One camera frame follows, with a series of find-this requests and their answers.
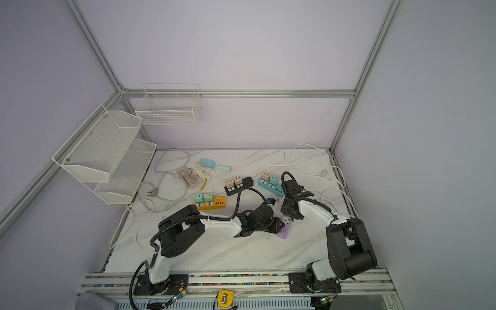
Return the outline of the purple power strip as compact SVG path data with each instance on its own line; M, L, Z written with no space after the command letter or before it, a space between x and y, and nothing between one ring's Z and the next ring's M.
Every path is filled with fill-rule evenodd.
M289 230L291 228L292 224L292 219L291 217L288 216L282 216L281 221L284 224L284 227L281 229L281 231L276 235L278 238L285 240L288 237Z

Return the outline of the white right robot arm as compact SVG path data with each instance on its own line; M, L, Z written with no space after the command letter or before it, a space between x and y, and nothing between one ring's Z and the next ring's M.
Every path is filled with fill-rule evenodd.
M308 293L341 292L340 281L377 267L377 257L364 222L357 217L339 216L285 171L281 175L283 215L293 220L310 220L325 232L328 256L307 264L304 273L289 275L290 291Z

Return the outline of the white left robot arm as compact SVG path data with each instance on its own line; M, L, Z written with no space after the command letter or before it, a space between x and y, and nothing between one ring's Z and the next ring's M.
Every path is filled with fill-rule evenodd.
M196 205L188 205L178 212L162 220L158 225L158 232L151 237L149 244L153 248L150 262L143 261L134 272L129 286L129 303L132 309L138 309L134 301L134 293L142 275L143 284L147 289L146 295L166 293L169 289L173 297L159 306L166 309L186 294L187 277L181 280L172 280L170 277L171 259L185 253L207 231L219 232L233 238L251 236L254 232L279 234L285 227L282 219L275 216L276 200L266 198L256 189L249 188L262 199L262 203L254 210L240 212L242 193L240 190L236 197L235 210L231 216L211 216L201 213Z

